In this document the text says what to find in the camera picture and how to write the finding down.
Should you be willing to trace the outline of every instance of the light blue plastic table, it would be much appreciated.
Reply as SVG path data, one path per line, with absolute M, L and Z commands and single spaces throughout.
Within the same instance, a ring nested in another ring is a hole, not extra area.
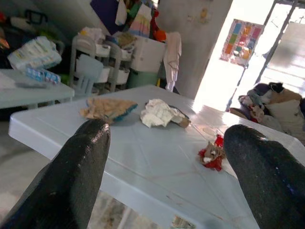
M 39 83 L 17 70 L 0 69 L 0 72 L 16 83 Z M 3 90 L 0 88 L 0 109 L 23 105 L 35 108 L 38 103 L 50 102 L 52 104 L 55 100 L 71 100 L 72 97 L 74 97 L 74 90 L 62 83 L 58 85 L 50 84 L 49 88 L 46 89 L 13 88 Z
M 225 171 L 203 167 L 198 151 L 215 132 L 234 124 L 254 127 L 281 142 L 305 165 L 305 148 L 295 138 L 262 125 L 204 106 L 195 112 L 193 101 L 155 86 L 104 95 L 129 99 L 139 106 L 123 121 L 111 126 L 111 145 L 101 190 L 144 214 L 161 227 L 175 216 L 196 229 L 258 229 L 238 180 Z M 144 104 L 163 99 L 189 116 L 186 129 L 170 123 L 147 128 L 139 119 Z M 64 143 L 86 121 L 79 114 L 85 100 L 15 113 L 10 136 L 53 159 Z

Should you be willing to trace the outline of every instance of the pile of clothes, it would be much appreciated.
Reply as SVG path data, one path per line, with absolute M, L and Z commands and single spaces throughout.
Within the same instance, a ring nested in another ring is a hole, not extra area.
M 282 83 L 260 83 L 230 112 L 298 138 L 305 145 L 305 99 Z

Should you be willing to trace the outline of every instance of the orange object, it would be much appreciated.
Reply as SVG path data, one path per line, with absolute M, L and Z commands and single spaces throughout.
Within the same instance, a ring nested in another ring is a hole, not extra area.
M 159 42 L 164 42 L 166 41 L 166 33 L 162 30 L 157 30 L 155 33 L 154 33 L 154 37 L 157 41 Z

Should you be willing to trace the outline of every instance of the gray floor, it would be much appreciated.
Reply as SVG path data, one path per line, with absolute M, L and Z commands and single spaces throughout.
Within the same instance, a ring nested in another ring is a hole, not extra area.
M 47 158 L 8 135 L 8 122 L 0 122 L 0 222 L 14 206 L 35 175 L 49 162 Z M 88 229 L 114 229 L 125 205 L 99 192 Z M 132 211 L 125 229 L 161 229 Z

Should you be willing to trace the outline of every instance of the white plastic chair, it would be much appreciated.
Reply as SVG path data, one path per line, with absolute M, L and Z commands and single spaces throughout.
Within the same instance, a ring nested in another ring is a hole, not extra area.
M 74 99 L 91 96 L 93 84 L 100 77 L 103 68 L 103 64 L 98 60 L 85 54 L 80 56 L 74 73 L 74 76 L 78 78 L 77 83 L 73 85 L 75 90 Z

